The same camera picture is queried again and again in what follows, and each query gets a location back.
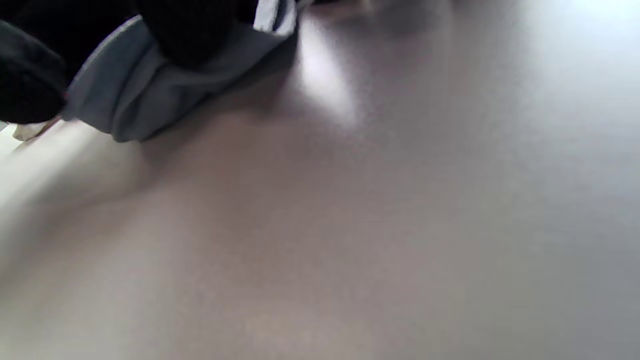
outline gray floor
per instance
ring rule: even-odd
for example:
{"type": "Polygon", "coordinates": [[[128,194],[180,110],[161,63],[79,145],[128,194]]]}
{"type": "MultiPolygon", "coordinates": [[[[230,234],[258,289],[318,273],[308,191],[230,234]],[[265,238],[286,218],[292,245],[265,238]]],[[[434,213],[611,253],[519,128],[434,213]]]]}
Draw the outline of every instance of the gray floor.
{"type": "Polygon", "coordinates": [[[298,40],[150,143],[7,160],[1,359],[640,359],[639,1],[343,1],[298,40]]]}

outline blue cloth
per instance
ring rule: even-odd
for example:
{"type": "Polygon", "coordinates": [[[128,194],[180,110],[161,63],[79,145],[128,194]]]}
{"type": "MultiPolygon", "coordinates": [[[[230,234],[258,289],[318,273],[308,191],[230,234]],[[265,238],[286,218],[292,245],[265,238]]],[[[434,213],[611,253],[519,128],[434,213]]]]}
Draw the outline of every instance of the blue cloth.
{"type": "Polygon", "coordinates": [[[246,74],[296,29],[294,0],[260,0],[253,27],[237,24],[198,71],[172,65],[140,17],[111,34],[68,90],[64,119],[79,119],[117,142],[146,140],[246,74]]]}

